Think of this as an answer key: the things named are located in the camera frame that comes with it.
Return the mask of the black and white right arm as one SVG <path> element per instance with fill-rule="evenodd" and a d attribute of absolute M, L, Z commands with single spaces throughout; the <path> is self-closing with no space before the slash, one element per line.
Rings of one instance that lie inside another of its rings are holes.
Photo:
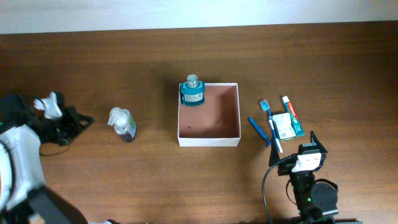
<path fill-rule="evenodd" d="M 292 223 L 336 223 L 338 214 L 338 186 L 327 179 L 316 179 L 314 173 L 323 167 L 328 151 L 313 131 L 310 142 L 301 144 L 298 152 L 280 158 L 276 143 L 272 143 L 269 169 L 262 181 L 265 192 L 266 177 L 277 168 L 279 176 L 287 175 L 292 186 L 298 217 Z"/>

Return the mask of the blue Listerine mouthwash bottle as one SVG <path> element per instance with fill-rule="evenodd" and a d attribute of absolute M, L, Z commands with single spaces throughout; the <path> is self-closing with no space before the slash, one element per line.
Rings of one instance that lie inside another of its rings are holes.
<path fill-rule="evenodd" d="M 180 85 L 180 99 L 185 106 L 199 106 L 205 102 L 205 83 L 195 74 L 189 74 Z"/>

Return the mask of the green Colgate toothpaste tube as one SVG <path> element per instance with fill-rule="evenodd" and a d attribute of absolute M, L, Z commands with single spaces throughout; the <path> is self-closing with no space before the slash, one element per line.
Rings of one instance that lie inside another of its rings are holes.
<path fill-rule="evenodd" d="M 283 96 L 282 97 L 282 102 L 285 106 L 286 111 L 289 113 L 290 115 L 290 119 L 291 119 L 291 123 L 292 123 L 292 127 L 294 129 L 295 135 L 297 137 L 301 137 L 305 135 L 305 132 L 303 130 L 303 127 L 297 117 L 297 114 L 294 110 L 294 107 L 291 103 L 291 101 L 289 100 L 288 96 Z"/>

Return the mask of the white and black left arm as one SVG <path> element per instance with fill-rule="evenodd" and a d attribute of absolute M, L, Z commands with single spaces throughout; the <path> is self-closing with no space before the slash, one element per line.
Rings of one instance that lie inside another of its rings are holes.
<path fill-rule="evenodd" d="M 65 106 L 63 94 L 1 98 L 1 223 L 88 223 L 46 184 L 40 147 L 69 146 L 94 122 Z"/>

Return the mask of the green and white soap packet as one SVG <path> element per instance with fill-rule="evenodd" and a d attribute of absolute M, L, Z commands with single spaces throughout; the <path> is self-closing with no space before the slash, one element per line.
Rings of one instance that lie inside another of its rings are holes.
<path fill-rule="evenodd" d="M 289 113 L 275 114 L 272 121 L 280 141 L 296 138 Z"/>

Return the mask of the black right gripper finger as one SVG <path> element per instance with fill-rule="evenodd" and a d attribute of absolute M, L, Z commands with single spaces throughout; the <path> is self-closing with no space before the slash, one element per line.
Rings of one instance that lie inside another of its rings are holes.
<path fill-rule="evenodd" d="M 269 167 L 272 167 L 273 165 L 277 164 L 280 161 L 279 157 L 279 150 L 277 147 L 277 143 L 272 140 L 271 141 L 271 153 L 270 153 L 270 158 L 269 158 Z"/>
<path fill-rule="evenodd" d="M 317 149 L 320 151 L 320 153 L 327 153 L 326 148 L 323 146 L 323 144 L 318 140 L 317 136 L 315 135 L 314 131 L 310 131 L 310 139 L 311 142 L 315 144 Z"/>

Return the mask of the clear pump soap bottle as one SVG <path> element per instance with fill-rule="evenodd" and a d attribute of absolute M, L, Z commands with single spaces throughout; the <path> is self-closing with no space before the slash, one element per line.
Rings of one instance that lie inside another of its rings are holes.
<path fill-rule="evenodd" d="M 111 109 L 108 125 L 114 128 L 124 142 L 132 142 L 136 136 L 137 124 L 127 109 L 119 107 Z"/>

